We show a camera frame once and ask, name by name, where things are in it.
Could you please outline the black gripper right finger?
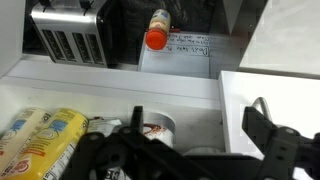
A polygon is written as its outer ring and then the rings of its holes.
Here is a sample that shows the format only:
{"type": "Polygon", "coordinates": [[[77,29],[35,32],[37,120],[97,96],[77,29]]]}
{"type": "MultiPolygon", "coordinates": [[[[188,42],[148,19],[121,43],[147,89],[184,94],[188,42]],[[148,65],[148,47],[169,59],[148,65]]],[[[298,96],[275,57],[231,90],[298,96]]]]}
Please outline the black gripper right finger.
{"type": "Polygon", "coordinates": [[[242,129],[264,155],[258,180],[293,180],[295,168],[320,180],[320,133],[307,138],[288,126],[278,127],[252,106],[244,109],[242,129]]]}

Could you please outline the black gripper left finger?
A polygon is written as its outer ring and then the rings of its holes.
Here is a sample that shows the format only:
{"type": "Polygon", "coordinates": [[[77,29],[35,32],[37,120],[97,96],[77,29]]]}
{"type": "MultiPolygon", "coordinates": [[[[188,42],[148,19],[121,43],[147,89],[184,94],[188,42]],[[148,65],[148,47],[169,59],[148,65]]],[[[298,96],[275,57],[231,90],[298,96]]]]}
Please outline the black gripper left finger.
{"type": "Polygon", "coordinates": [[[113,168],[120,168],[131,180],[198,180],[196,163],[142,133],[143,111],[135,106],[130,125],[109,136],[83,135],[60,180],[105,180],[113,168]]]}

